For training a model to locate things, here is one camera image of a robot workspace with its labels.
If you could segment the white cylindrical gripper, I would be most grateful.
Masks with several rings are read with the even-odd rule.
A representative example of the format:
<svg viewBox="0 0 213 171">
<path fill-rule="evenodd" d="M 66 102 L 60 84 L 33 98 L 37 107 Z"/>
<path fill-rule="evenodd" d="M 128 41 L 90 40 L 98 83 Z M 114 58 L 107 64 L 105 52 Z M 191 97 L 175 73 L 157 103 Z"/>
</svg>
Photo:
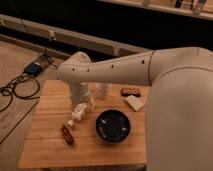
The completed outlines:
<svg viewBox="0 0 213 171">
<path fill-rule="evenodd" d="M 75 83 L 69 85 L 70 99 L 74 106 L 80 103 L 88 103 L 90 100 L 90 89 L 88 83 Z"/>
</svg>

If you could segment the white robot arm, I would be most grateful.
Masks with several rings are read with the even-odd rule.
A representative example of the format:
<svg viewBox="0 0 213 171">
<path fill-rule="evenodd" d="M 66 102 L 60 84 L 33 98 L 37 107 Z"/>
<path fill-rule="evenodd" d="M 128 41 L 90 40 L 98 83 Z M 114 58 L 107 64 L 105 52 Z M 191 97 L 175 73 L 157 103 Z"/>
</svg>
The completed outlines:
<svg viewBox="0 0 213 171">
<path fill-rule="evenodd" d="M 100 62 L 77 52 L 58 73 L 74 99 L 88 95 L 88 82 L 148 86 L 147 171 L 213 171 L 212 51 L 172 48 Z"/>
</svg>

